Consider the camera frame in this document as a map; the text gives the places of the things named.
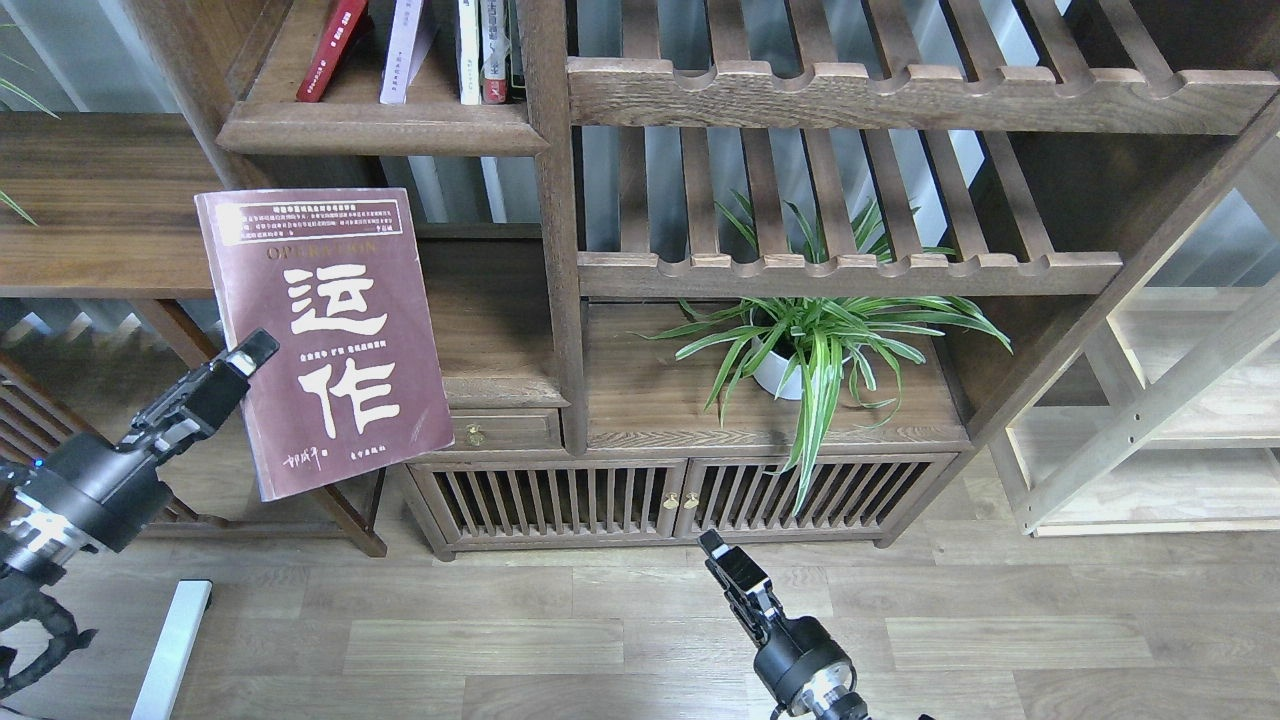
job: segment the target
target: wooden rack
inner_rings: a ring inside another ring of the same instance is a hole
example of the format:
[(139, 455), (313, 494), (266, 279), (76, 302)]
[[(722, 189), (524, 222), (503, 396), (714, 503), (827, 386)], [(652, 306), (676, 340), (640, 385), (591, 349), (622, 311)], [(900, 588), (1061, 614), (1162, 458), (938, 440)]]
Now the wooden rack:
[[(726, 251), (717, 231), (719, 213), (712, 197), (705, 128), (680, 131), (689, 241), (681, 258), (660, 258), (652, 251), (648, 222), (645, 133), (621, 128), (618, 155), (627, 169), (620, 182), (620, 251), (579, 254), (582, 292), (595, 297), (838, 296), (856, 288), (858, 295), (899, 296), (1093, 295), (1120, 269), (1115, 252), (1053, 250), (1009, 137), (995, 131), (978, 136), (987, 163), (974, 183), (975, 188), (986, 187), (979, 190), (980, 217), (947, 132), (919, 133), (948, 220), (945, 240), (954, 259), (924, 252), (888, 131), (861, 131), (893, 255), (887, 263), (878, 261), (855, 247), (829, 131), (800, 132), (818, 209), (815, 225), (822, 228), (829, 260), (808, 263), (787, 240), (765, 129), (741, 131), (759, 254), (739, 263)], [(997, 214), (1005, 222), (998, 222)], [(984, 224), (995, 224), (991, 240)]]
[(1277, 88), (1271, 72), (1175, 72), (1129, 0), (1088, 5), (1108, 33), (1096, 42), (1123, 47), (1108, 59), (1132, 67), (1091, 67), (1053, 0), (1014, 3), (1047, 67), (1007, 65), (978, 3), (941, 4), (963, 68), (923, 64), (899, 0), (863, 3), (878, 70), (842, 61), (820, 0), (797, 0), (786, 5), (803, 72), (780, 78), (751, 60), (737, 3), (708, 3), (712, 61), (701, 74), (659, 59), (655, 4), (623, 3), (623, 56), (568, 60), (572, 122), (1235, 135)]

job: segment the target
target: book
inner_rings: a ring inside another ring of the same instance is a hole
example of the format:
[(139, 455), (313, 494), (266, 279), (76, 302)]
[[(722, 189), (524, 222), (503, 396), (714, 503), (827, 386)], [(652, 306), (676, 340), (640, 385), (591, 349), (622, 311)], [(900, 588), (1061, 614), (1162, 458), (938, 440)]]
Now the book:
[(387, 40), (387, 67), (379, 102), (403, 105), (413, 76), (422, 68), (435, 41), (435, 14), (431, 0), (396, 0), (392, 32)]
[(480, 35), (484, 45), (484, 104), (500, 105), (507, 101), (507, 0), (484, 0)]
[(294, 97), (300, 102), (319, 102), (352, 38), (371, 27), (369, 0), (337, 0)]
[(480, 105), (480, 0), (458, 0), (458, 96)]
[(280, 343), (244, 424), (264, 501), (453, 443), (403, 188), (196, 196), (228, 346)]

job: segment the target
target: brown book cover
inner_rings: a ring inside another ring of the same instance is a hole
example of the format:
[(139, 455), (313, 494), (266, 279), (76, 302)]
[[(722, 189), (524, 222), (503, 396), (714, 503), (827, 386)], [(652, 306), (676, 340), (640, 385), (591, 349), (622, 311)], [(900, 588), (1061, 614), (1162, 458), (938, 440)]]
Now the brown book cover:
[(453, 443), (403, 188), (196, 196), (228, 347), (280, 351), (244, 421), (262, 500)]

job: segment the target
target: drawer knob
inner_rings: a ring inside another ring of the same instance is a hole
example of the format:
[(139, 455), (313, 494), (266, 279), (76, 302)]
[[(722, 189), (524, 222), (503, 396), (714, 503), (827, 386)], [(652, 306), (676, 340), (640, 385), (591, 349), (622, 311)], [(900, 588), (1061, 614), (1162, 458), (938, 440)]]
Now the drawer knob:
[(480, 429), (480, 425), (467, 425), (467, 445), (471, 447), (480, 447), (484, 445), (484, 430)]

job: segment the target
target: slatted cabinet door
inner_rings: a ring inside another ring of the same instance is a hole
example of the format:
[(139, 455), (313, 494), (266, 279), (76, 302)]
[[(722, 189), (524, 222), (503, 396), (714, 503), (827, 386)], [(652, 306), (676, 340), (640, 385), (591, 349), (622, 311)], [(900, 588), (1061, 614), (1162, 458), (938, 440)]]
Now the slatted cabinet door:
[(735, 541), (881, 537), (881, 527), (937, 478), (950, 454), (818, 459), (809, 495), (792, 515), (795, 470), (782, 457), (692, 460), (681, 493), (676, 537), (717, 530)]
[(672, 537), (685, 460), (410, 464), (447, 552)]

